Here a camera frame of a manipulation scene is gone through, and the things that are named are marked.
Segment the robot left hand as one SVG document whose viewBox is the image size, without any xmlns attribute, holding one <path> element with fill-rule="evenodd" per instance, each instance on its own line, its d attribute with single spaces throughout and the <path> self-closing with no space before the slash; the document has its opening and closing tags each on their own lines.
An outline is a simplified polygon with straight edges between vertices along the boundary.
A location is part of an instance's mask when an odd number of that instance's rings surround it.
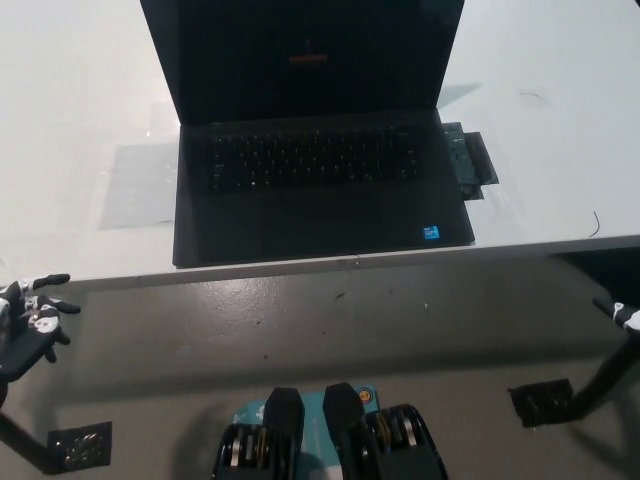
<svg viewBox="0 0 640 480">
<path fill-rule="evenodd" d="M 68 283 L 67 273 L 14 280 L 1 288 L 1 383 L 19 380 L 42 357 L 55 363 L 56 343 L 69 345 L 61 316 L 81 312 L 77 305 L 37 294 L 38 290 Z"/>
</svg>

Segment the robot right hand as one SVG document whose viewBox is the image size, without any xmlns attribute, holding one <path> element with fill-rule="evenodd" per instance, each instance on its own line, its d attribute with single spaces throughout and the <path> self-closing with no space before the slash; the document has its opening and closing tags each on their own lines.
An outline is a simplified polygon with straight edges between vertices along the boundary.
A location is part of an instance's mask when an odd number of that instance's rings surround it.
<svg viewBox="0 0 640 480">
<path fill-rule="evenodd" d="M 610 298 L 594 298 L 593 305 L 630 336 L 639 336 L 640 313 L 638 308 Z"/>
</svg>

